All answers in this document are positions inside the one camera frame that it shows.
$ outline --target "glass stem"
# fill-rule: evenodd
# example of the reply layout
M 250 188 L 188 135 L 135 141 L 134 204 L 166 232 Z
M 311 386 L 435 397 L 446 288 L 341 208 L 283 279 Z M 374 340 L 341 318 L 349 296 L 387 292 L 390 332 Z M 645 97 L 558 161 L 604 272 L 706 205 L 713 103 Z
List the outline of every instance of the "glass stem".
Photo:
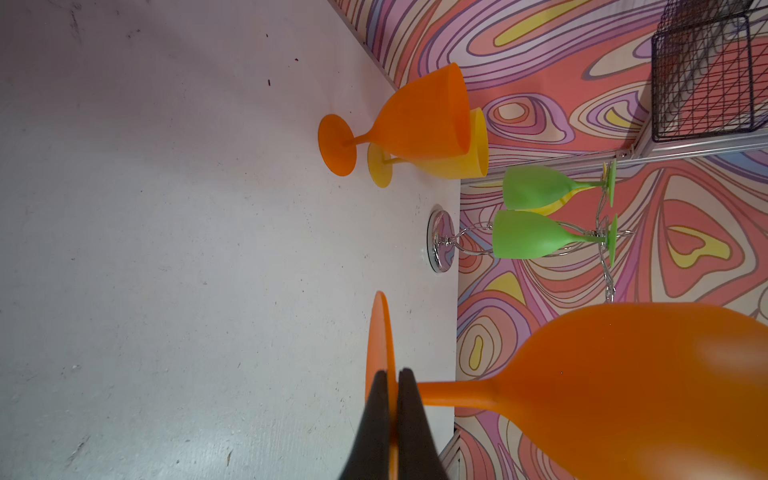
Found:
M 475 257 L 478 256 L 478 255 L 492 255 L 493 254 L 493 249 L 492 248 L 489 248 L 487 250 L 480 250 L 480 251 L 467 250 L 464 247 L 462 247 L 462 245 L 459 243 L 459 238 L 461 238 L 462 235 L 466 234 L 469 231 L 473 231 L 473 230 L 493 230 L 492 223 L 491 222 L 486 222 L 486 223 L 487 224 L 486 224 L 485 227 L 482 227 L 482 226 L 479 227 L 478 224 L 474 224 L 471 227 L 462 228 L 453 237 L 446 238 L 445 240 L 447 240 L 447 241 L 446 241 L 445 245 L 453 245 L 456 249 L 461 250 L 462 252 L 464 252 L 464 253 L 466 253 L 468 255 L 475 256 Z
M 400 157 L 390 158 L 389 160 L 382 161 L 384 165 L 404 164 L 407 162 L 408 161 L 405 158 L 400 158 Z
M 424 405 L 472 407 L 493 410 L 497 406 L 497 389 L 492 380 L 419 383 Z
M 371 140 L 370 140 L 370 138 L 368 138 L 368 134 L 370 134 L 370 133 L 371 132 L 368 132 L 367 134 L 362 134 L 359 137 L 354 137 L 352 140 L 348 140 L 348 141 L 344 142 L 343 145 L 345 147 L 348 147 L 349 145 L 360 145 L 360 144 L 364 144 L 366 142 L 370 142 Z
M 596 237 L 595 235 L 575 235 L 581 242 L 601 243 L 605 237 Z

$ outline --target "psychedelic wallpaper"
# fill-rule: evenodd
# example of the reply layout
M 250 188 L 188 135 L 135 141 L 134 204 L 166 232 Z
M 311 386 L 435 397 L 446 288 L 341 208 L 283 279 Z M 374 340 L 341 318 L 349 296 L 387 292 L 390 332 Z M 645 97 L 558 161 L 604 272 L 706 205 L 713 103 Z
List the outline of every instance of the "psychedelic wallpaper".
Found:
M 334 0 L 397 86 L 450 62 L 488 124 L 491 167 L 628 147 L 648 117 L 651 0 Z M 600 171 L 580 174 L 595 180 Z M 700 301 L 768 323 L 768 153 L 621 168 L 616 301 Z M 601 192 L 551 214 L 590 228 Z M 461 224 L 502 209 L 500 183 L 462 187 Z M 483 233 L 465 247 L 485 249 Z M 541 325 L 602 303 L 597 247 L 538 260 L 459 258 L 456 379 L 493 376 Z M 571 480 L 504 417 L 456 409 L 444 454 L 470 480 Z
M 665 1 L 335 0 L 397 86 L 455 62 L 491 167 L 627 147 Z
M 635 234 L 619 239 L 616 301 L 706 302 L 768 324 L 768 153 L 626 167 L 619 178 L 604 213 Z M 591 228 L 600 195 L 582 191 L 550 217 Z M 462 188 L 462 226 L 502 208 L 498 183 Z M 463 238 L 490 247 L 483 232 Z M 597 247 L 538 260 L 462 256 L 458 282 L 458 380 L 493 376 L 539 326 L 604 301 Z M 461 456 L 466 478 L 572 478 L 499 414 L 456 409 L 456 427 L 449 458 Z

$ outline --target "glass base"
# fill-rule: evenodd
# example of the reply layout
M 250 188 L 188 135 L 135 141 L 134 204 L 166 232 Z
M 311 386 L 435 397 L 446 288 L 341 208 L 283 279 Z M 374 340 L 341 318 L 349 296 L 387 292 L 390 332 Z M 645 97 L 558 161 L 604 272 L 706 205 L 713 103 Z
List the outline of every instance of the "glass base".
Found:
M 456 250 L 448 243 L 455 235 L 453 220 L 445 210 L 435 210 L 429 217 L 427 226 L 427 256 L 429 264 L 437 273 L 445 273 L 451 269 Z
M 610 266 L 613 266 L 616 262 L 616 241 L 618 239 L 618 227 L 619 227 L 619 217 L 618 215 L 614 215 L 614 221 L 611 223 L 611 225 L 608 227 L 608 231 L 605 232 L 606 236 L 606 244 L 608 247 L 608 261 Z
M 392 181 L 392 164 L 385 164 L 392 156 L 377 144 L 368 146 L 368 172 L 377 187 L 387 188 Z
M 616 191 L 616 160 L 612 161 L 610 167 L 608 167 L 608 178 L 606 185 L 608 188 L 608 203 L 613 207 L 614 192 Z
M 355 170 L 357 147 L 350 142 L 355 136 L 339 115 L 326 115 L 317 129 L 317 143 L 326 166 L 334 174 L 346 177 Z

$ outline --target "table surface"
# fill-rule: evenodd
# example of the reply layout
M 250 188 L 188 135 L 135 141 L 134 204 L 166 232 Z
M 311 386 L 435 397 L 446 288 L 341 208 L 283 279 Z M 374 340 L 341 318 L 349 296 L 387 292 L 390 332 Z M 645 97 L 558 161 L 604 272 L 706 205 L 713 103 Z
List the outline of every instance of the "table surface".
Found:
M 325 0 L 0 5 L 0 478 L 336 478 L 384 291 L 400 368 L 455 378 L 458 181 L 366 147 L 393 89 Z M 435 443 L 452 409 L 428 409 Z

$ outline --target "black wire rack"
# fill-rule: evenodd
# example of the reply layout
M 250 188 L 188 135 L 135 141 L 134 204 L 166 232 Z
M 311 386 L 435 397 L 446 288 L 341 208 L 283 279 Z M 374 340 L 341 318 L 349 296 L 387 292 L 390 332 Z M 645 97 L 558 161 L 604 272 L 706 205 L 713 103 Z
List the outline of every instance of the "black wire rack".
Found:
M 768 123 L 768 6 L 671 0 L 652 38 L 654 141 L 755 131 Z

